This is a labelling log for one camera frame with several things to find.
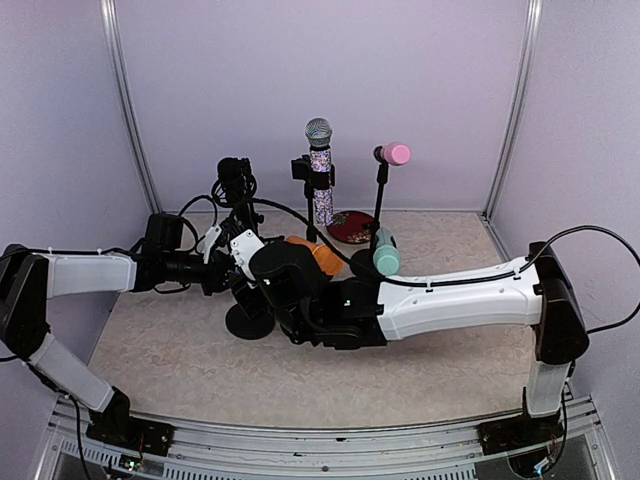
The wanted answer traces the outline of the orange microphone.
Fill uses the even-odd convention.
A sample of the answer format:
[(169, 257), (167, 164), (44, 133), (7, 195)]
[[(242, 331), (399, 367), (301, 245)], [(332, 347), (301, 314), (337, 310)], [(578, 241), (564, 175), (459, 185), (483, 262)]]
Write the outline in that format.
[(289, 236), (285, 241), (294, 245), (305, 246), (326, 275), (334, 277), (342, 272), (345, 262), (332, 252), (328, 246), (314, 243), (298, 236)]

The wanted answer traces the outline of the black round-base stand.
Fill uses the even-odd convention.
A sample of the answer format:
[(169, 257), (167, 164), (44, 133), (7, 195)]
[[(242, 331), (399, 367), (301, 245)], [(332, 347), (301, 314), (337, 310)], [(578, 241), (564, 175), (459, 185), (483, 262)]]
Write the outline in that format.
[(227, 330), (243, 340), (260, 340), (267, 337), (275, 327), (275, 320), (266, 314), (250, 318), (239, 305), (232, 306), (225, 315)]

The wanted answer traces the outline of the teal microphone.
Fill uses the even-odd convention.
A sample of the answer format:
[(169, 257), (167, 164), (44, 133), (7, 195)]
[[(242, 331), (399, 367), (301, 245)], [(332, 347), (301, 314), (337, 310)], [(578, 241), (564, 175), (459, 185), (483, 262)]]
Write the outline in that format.
[(379, 228), (375, 235), (372, 263), (383, 276), (398, 273), (401, 265), (401, 255), (393, 233), (386, 228)]

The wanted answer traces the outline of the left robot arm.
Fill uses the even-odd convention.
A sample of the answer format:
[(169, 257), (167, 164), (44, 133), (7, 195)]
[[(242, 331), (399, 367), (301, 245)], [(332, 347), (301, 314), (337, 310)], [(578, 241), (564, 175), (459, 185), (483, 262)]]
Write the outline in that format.
[(89, 414), (86, 434), (106, 444), (164, 456), (171, 425), (137, 418), (126, 393), (94, 373), (53, 333), (50, 306), (66, 298), (153, 291), (171, 283), (197, 285), (206, 296), (223, 292), (248, 259), (255, 234), (229, 217), (183, 245), (187, 219), (152, 214), (132, 248), (105, 250), (7, 247), (1, 257), (1, 341), (50, 390)]

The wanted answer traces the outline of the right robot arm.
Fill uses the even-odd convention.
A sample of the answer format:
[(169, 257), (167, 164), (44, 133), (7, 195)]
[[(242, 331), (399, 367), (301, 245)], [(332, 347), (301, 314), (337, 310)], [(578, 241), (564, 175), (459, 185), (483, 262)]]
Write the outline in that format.
[(280, 327), (294, 344), (336, 350), (384, 346), (409, 337), (485, 325), (524, 325), (534, 357), (522, 411), (478, 428), (482, 451), (506, 452), (564, 438), (563, 392), (572, 363), (589, 345), (573, 287), (553, 249), (531, 244), (525, 257), (491, 268), (433, 277), (364, 271), (331, 280), (309, 248), (233, 239), (239, 276), (232, 285), (243, 319), (234, 335), (258, 339)]

